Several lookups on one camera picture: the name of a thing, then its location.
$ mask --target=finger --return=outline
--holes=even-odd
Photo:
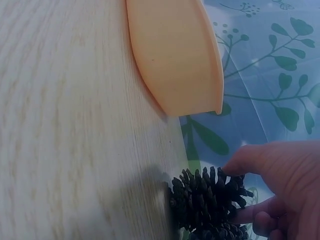
[[[284,234],[287,234],[290,222],[291,221],[288,214],[282,215],[278,219],[278,229],[281,230]]]
[[[286,237],[279,229],[276,229],[276,230],[273,230],[272,232],[270,232],[268,239],[270,239],[270,240],[285,240]]]
[[[262,237],[268,237],[272,231],[277,229],[277,226],[278,220],[262,211],[255,216],[252,229],[255,234]]]
[[[260,158],[264,145],[245,145],[232,156],[230,161],[222,168],[229,176],[239,176],[247,173],[261,174]]]
[[[232,220],[234,224],[252,223],[257,213],[266,212],[271,218],[279,218],[287,212],[285,203],[278,197],[273,196],[261,203],[251,205],[240,210]]]

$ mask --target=leaf pattern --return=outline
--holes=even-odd
[[[210,161],[208,159],[212,157],[212,163],[218,163],[215,159],[218,159],[219,163],[221,160],[227,161],[232,156],[240,144],[234,145],[234,143],[244,134],[240,129],[241,122],[238,122],[238,116],[241,114],[239,106],[252,104],[257,111],[268,110],[268,118],[274,119],[274,123],[278,125],[275,129],[266,128],[262,120],[262,128],[267,133],[279,131],[278,126],[282,126],[285,134],[290,138],[302,133],[307,136],[312,135],[312,137],[319,134],[318,119],[315,113],[320,109],[320,80],[316,78],[316,74],[310,74],[309,68],[304,64],[310,60],[314,61],[316,58],[314,52],[319,51],[319,40],[316,38],[315,31],[317,28],[314,28],[316,24],[311,20],[312,18],[304,15],[300,19],[299,11],[292,15],[294,17],[290,17],[289,14],[287,17],[282,15],[283,18],[270,17],[263,23],[266,30],[254,33],[250,31],[250,27],[254,25],[238,26],[245,24],[241,22],[243,19],[243,22],[248,23],[249,21],[262,22],[261,18],[268,14],[268,9],[265,9],[266,11],[264,8],[258,9],[256,5],[259,1],[254,2],[256,5],[252,1],[251,3],[229,2],[228,4],[224,1],[213,0],[204,0],[204,2],[210,2],[214,7],[219,6],[218,9],[230,12],[231,19],[228,19],[230,20],[228,22],[218,22],[220,18],[213,17],[216,39],[218,44],[226,50],[222,59],[226,85],[222,114],[207,112],[199,116],[187,116],[185,117],[187,123],[181,125],[189,164],[193,167],[200,166],[200,161],[201,163],[203,161],[200,158],[204,155],[210,155],[205,157],[205,161]],[[273,2],[273,8],[278,8],[278,11],[279,9],[283,11],[295,9],[292,2],[289,4],[286,0],[269,0],[269,2]],[[237,53],[245,53],[247,49],[258,51],[250,52],[248,55],[244,54],[239,60]],[[266,69],[265,65],[269,67],[268,72],[260,71],[260,68]],[[269,92],[269,95],[261,94],[262,91],[256,93],[250,88],[249,79],[254,82],[256,81],[255,76],[260,81],[263,80],[261,87],[265,88],[265,92]],[[237,83],[242,81],[246,91],[236,90],[240,86]],[[230,129],[226,129],[226,134],[219,135],[217,132],[221,133],[221,131],[216,130],[222,126],[230,127]],[[236,132],[235,139],[227,136],[231,130]],[[251,191],[255,196],[254,200],[249,202],[252,205],[258,203],[259,193],[255,187]],[[250,239],[258,238],[259,236],[251,233]]]

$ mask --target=blue tablecloth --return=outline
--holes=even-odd
[[[189,167],[223,166],[246,144],[318,139],[320,0],[204,4],[222,58],[224,103],[222,115],[180,118]],[[258,176],[245,184],[255,194],[248,204],[272,195]]]

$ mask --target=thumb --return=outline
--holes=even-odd
[[[259,174],[293,210],[315,191],[320,172],[320,142],[272,142],[241,147],[222,168],[229,176]]]
[[[232,156],[222,168],[228,176],[240,176],[247,173],[262,174],[264,145],[245,145]]]

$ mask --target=green leaf print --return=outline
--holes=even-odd
[[[311,88],[307,97],[317,108],[320,108],[320,83],[314,85],[313,88]]]
[[[280,88],[280,92],[277,97],[275,98],[259,98],[259,97],[251,97],[251,96],[239,96],[239,95],[233,95],[225,93],[225,97],[232,97],[232,98],[238,98],[243,100],[250,100],[250,101],[259,101],[264,103],[269,103],[274,107],[276,116],[279,118],[281,123],[285,126],[286,129],[288,129],[291,132],[294,132],[297,130],[298,122],[300,120],[299,114],[288,107],[278,107],[275,105],[275,102],[281,102],[281,101],[299,101],[303,105],[304,108],[304,125],[307,133],[310,135],[312,134],[312,129],[315,127],[315,121],[311,114],[311,112],[308,110],[305,102],[303,99],[309,98],[310,101],[318,108],[320,108],[320,83],[317,83],[314,85],[308,94],[300,94],[300,91],[302,88],[307,84],[308,82],[308,75],[302,74],[298,80],[299,89],[298,91],[292,96],[286,96],[281,97],[284,91],[286,91],[288,88],[292,85],[292,77],[290,75],[287,75],[285,73],[280,73],[278,77],[278,84]]]
[[[296,49],[296,48],[287,48],[290,50],[290,52],[292,52],[294,55],[296,55],[298,58],[300,59],[304,59],[306,57],[306,52],[302,51],[300,49]]]
[[[274,106],[274,110],[282,124],[291,132],[297,130],[299,114],[287,107]]]
[[[315,120],[312,117],[311,112],[308,109],[304,109],[304,125],[306,132],[312,134],[312,128],[315,127]]]
[[[192,126],[203,143],[213,152],[219,155],[229,154],[228,144],[215,132],[195,120],[192,120]]]
[[[277,36],[275,34],[269,34],[268,38],[269,38],[269,42],[272,46],[272,49],[270,50],[269,53],[261,56],[260,58],[256,58],[254,61],[251,61],[250,63],[248,63],[247,65],[243,66],[243,67],[239,67],[237,68],[237,70],[229,73],[229,74],[225,74],[224,75],[224,79],[228,79],[230,77],[232,77],[233,75],[236,75],[254,65],[256,65],[257,63],[259,63],[260,61],[267,59],[267,58],[273,58],[275,63],[282,69],[286,70],[286,71],[295,71],[297,70],[297,60],[290,57],[290,56],[285,56],[285,55],[280,55],[280,56],[276,56],[274,55],[274,53],[276,53],[279,50],[283,50],[283,49],[287,49],[290,51],[290,53],[294,56],[297,57],[299,59],[305,59],[306,58],[306,52],[303,49],[299,49],[299,48],[293,48],[291,47],[291,43],[292,42],[301,42],[303,45],[305,45],[306,47],[309,48],[315,48],[315,41],[313,41],[312,39],[309,38],[305,38],[305,39],[299,39],[300,36],[306,36],[306,35],[310,35],[314,32],[314,29],[311,25],[307,24],[305,21],[301,20],[301,19],[295,19],[293,17],[290,18],[290,22],[291,25],[293,27],[293,29],[297,32],[296,36],[291,36],[289,35],[288,31],[283,28],[281,25],[279,25],[278,23],[273,23],[271,25],[271,30],[274,31],[275,33],[279,34],[280,36]],[[223,71],[226,72],[227,70],[227,66],[230,60],[230,55],[231,55],[231,50],[232,47],[235,45],[231,39],[230,41],[232,42],[232,44],[228,44],[226,40],[224,40],[222,37],[218,36],[216,34],[217,38],[219,38],[221,41],[219,41],[219,44],[223,44],[225,46],[227,46],[229,49],[228,51],[228,56],[227,56],[227,64],[225,64],[223,66]],[[284,42],[283,44],[279,44],[282,43],[282,41],[280,41],[280,38],[287,38],[287,42]],[[250,38],[249,36],[243,34],[241,35],[240,38],[241,41],[249,41]]]
[[[221,112],[220,115],[218,115],[215,111],[209,111],[208,112],[208,114],[212,114],[212,115],[219,116],[219,117],[223,117],[223,116],[229,115],[230,113],[231,113],[231,107],[225,101],[223,102],[222,112]]]
[[[304,85],[306,85],[307,82],[308,82],[308,75],[306,74],[301,75],[301,77],[299,78],[299,87],[302,88]]]
[[[186,156],[188,160],[199,160],[198,151],[194,142],[194,133],[192,130],[192,119],[190,116],[187,116],[187,125],[190,126],[190,130],[187,132],[187,145],[186,145]]]
[[[220,3],[220,5],[224,6],[225,8],[228,8],[228,9],[232,9],[232,10],[236,10],[236,11],[242,12],[242,13],[245,14],[245,16],[247,18],[251,18],[252,16],[254,16],[257,13],[260,12],[260,8],[259,7],[257,7],[256,5],[250,5],[249,2],[243,2],[240,5],[240,8],[233,8],[231,6],[223,5],[222,3]]]
[[[276,32],[277,34],[281,34],[284,36],[289,36],[288,32],[282,27],[280,26],[278,23],[273,23],[271,25],[271,29]]]
[[[287,56],[274,56],[274,60],[278,66],[287,71],[297,70],[297,61]]]
[[[269,35],[269,42],[271,43],[273,50],[276,48],[277,41],[278,41],[278,39],[277,39],[276,35],[273,35],[273,34]]]
[[[290,87],[292,82],[292,76],[280,73],[279,75],[279,87],[281,90],[286,90]]]
[[[182,136],[183,138],[185,138],[185,136],[187,135],[188,131],[190,131],[191,128],[189,126],[189,124],[185,124],[181,126],[181,131],[182,131]]]
[[[306,45],[307,47],[309,48],[312,48],[314,49],[316,46],[315,46],[315,41],[311,40],[311,39],[302,39],[300,40],[301,43],[303,43],[304,45]]]
[[[300,20],[300,19],[295,19],[293,17],[290,18],[290,23],[295,32],[299,36],[306,36],[310,35],[314,32],[314,28],[307,24],[305,21]]]

